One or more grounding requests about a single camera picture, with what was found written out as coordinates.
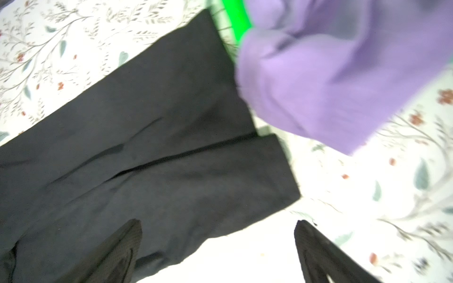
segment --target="black pants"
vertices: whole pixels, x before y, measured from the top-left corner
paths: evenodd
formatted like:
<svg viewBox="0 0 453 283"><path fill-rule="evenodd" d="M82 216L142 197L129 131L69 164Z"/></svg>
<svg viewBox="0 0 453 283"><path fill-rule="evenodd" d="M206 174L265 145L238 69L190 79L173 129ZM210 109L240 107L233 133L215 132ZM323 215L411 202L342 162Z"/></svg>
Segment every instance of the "black pants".
<svg viewBox="0 0 453 283"><path fill-rule="evenodd" d="M379 283L307 221L297 222L294 238L305 283Z"/></svg>
<svg viewBox="0 0 453 283"><path fill-rule="evenodd" d="M137 281L299 198L207 11L0 147L0 168L2 283L53 282L132 218Z"/></svg>

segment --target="floral bedsheet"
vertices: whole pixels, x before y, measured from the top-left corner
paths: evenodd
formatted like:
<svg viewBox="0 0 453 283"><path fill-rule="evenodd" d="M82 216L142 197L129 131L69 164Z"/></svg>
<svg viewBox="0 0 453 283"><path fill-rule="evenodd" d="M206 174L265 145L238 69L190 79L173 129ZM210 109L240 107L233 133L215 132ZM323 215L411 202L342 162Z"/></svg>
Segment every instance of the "floral bedsheet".
<svg viewBox="0 0 453 283"><path fill-rule="evenodd" d="M211 11L232 57L219 0ZM15 0L0 12L0 145L72 100L205 0ZM382 282L453 282L453 65L353 156L268 126L303 197L250 227L209 239L146 282L300 283L297 220L312 222Z"/></svg>

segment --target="purple cloth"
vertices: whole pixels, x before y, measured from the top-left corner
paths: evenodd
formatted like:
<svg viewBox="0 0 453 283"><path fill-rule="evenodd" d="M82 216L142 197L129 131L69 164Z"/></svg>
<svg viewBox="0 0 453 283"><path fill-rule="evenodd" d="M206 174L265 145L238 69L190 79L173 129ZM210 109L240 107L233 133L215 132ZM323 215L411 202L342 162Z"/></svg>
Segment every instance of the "purple cloth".
<svg viewBox="0 0 453 283"><path fill-rule="evenodd" d="M346 154L453 53L453 0L244 2L242 97L269 124Z"/></svg>

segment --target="red flower print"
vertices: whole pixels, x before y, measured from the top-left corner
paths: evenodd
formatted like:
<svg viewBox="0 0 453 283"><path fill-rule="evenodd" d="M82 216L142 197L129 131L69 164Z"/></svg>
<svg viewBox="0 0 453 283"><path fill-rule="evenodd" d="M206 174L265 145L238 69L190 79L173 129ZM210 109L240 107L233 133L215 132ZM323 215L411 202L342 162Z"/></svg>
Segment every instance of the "red flower print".
<svg viewBox="0 0 453 283"><path fill-rule="evenodd" d="M22 62L23 60L24 60L24 54L19 53L19 55L17 55L17 62Z"/></svg>
<svg viewBox="0 0 453 283"><path fill-rule="evenodd" d="M371 253L371 255L370 255L370 263L372 265L376 265L376 263L377 263L377 255L375 253Z"/></svg>
<svg viewBox="0 0 453 283"><path fill-rule="evenodd" d="M453 90L446 89L446 90L439 90L438 91L440 97L437 99L437 102L444 105L450 104L453 105Z"/></svg>
<svg viewBox="0 0 453 283"><path fill-rule="evenodd" d="M422 119L422 115L420 112L416 112L415 114L412 114L409 118L409 122L414 126L420 126L421 124L424 124L424 121Z"/></svg>

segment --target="leaf print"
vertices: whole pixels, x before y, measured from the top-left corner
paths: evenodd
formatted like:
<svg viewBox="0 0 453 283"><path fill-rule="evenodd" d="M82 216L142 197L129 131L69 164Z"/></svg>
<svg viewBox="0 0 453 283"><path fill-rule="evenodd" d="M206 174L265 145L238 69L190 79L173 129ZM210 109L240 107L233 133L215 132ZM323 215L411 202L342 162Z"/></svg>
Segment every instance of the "leaf print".
<svg viewBox="0 0 453 283"><path fill-rule="evenodd" d="M429 262L427 261L427 259L425 257L418 259L418 262L412 262L412 264L414 265L415 271L419 275L425 275L426 271L430 267Z"/></svg>
<svg viewBox="0 0 453 283"><path fill-rule="evenodd" d="M312 216L310 216L309 214L305 213L305 212L300 212L300 211L291 211L291 213L293 214L296 214L298 216L301 216L302 218L304 219L310 219L311 221L314 220L314 218Z"/></svg>
<svg viewBox="0 0 453 283"><path fill-rule="evenodd" d="M120 58L118 60L118 66L121 66L122 64L124 64L128 57L129 57L129 54L127 54L124 51L121 51Z"/></svg>
<svg viewBox="0 0 453 283"><path fill-rule="evenodd" d="M31 59L28 60L28 61L25 63L24 67L22 68L22 72L25 71L25 70L28 68L28 66L30 65L30 63L31 63Z"/></svg>
<svg viewBox="0 0 453 283"><path fill-rule="evenodd" d="M425 223L424 225L418 226L417 231L420 236L422 236L421 234L426 233L426 234L430 235L431 237L437 237L437 236L443 235L444 233L449 232L450 229L448 228L447 223L444 224L444 223L438 222L438 223L433 224L431 222L428 222L428 223Z"/></svg>
<svg viewBox="0 0 453 283"><path fill-rule="evenodd" d="M426 190L429 187L429 172L428 166L424 159L421 160L414 176L414 186L418 190Z"/></svg>
<svg viewBox="0 0 453 283"><path fill-rule="evenodd" d="M373 194L373 200L374 201L380 201L382 197L382 189L381 185L379 184L378 181L376 181L375 184L375 189L374 189L374 194Z"/></svg>
<svg viewBox="0 0 453 283"><path fill-rule="evenodd" d="M28 99L31 99L31 93L30 90L28 89L28 86L24 87L24 94Z"/></svg>
<svg viewBox="0 0 453 283"><path fill-rule="evenodd" d="M0 131L0 141L9 136L9 133Z"/></svg>
<svg viewBox="0 0 453 283"><path fill-rule="evenodd" d="M174 20L173 17L158 17L145 19L146 24L168 24Z"/></svg>
<svg viewBox="0 0 453 283"><path fill-rule="evenodd" d="M324 148L325 147L326 147L325 144L317 144L317 145L312 147L312 152L315 152L317 150L320 150L320 151L324 152Z"/></svg>
<svg viewBox="0 0 453 283"><path fill-rule="evenodd" d="M62 41L60 41L60 57L63 56L65 50L66 50L66 40L62 40Z"/></svg>
<svg viewBox="0 0 453 283"><path fill-rule="evenodd" d="M453 253L450 253L447 249L444 249L433 240L426 240L425 238L422 239L428 244L428 249L434 252L441 260L447 259L450 262L453 261Z"/></svg>
<svg viewBox="0 0 453 283"><path fill-rule="evenodd" d="M134 40L136 42L143 41L145 39L150 39L150 38L157 38L159 34L156 32L148 31L148 30L141 30L138 31L136 34L134 34Z"/></svg>
<svg viewBox="0 0 453 283"><path fill-rule="evenodd" d="M60 23L69 18L70 15L78 12L77 9L68 10L66 6L61 2L55 3L54 6L57 7L56 11L49 9L48 14L43 13L42 15L45 19L49 21L55 21L55 23Z"/></svg>
<svg viewBox="0 0 453 283"><path fill-rule="evenodd" d="M51 28L51 27L49 27L48 25L46 25L46 31L47 31L48 33L54 33L56 30L57 30L56 28Z"/></svg>
<svg viewBox="0 0 453 283"><path fill-rule="evenodd" d="M261 127L261 128L256 130L256 133L260 137L264 137L264 136L270 135L270 127L269 126Z"/></svg>
<svg viewBox="0 0 453 283"><path fill-rule="evenodd" d="M453 206L444 208L442 210L442 212L445 213L445 214L453 214Z"/></svg>
<svg viewBox="0 0 453 283"><path fill-rule="evenodd" d="M24 56L25 54L19 53L16 58L17 62L22 62L24 60Z"/></svg>
<svg viewBox="0 0 453 283"><path fill-rule="evenodd" d="M159 10L162 10L165 8L165 5L167 4L168 0L160 0L154 5L151 5L148 9L149 12L149 17L157 17L159 15Z"/></svg>
<svg viewBox="0 0 453 283"><path fill-rule="evenodd" d="M109 13L111 13L111 8L109 8L107 11L107 22L110 22L110 20L111 20L109 18ZM100 21L101 21L101 18L97 18L96 22L94 23L93 29L91 29L91 30L88 30L87 28L85 28L85 33L88 34L90 39L94 39L98 35Z"/></svg>
<svg viewBox="0 0 453 283"><path fill-rule="evenodd" d="M343 244L345 244L346 242L348 242L351 238L352 238L352 235L354 234L354 232L352 231L351 233L349 234L344 234L344 235L341 235L339 237L337 237L333 242L337 245L337 246L341 246Z"/></svg>

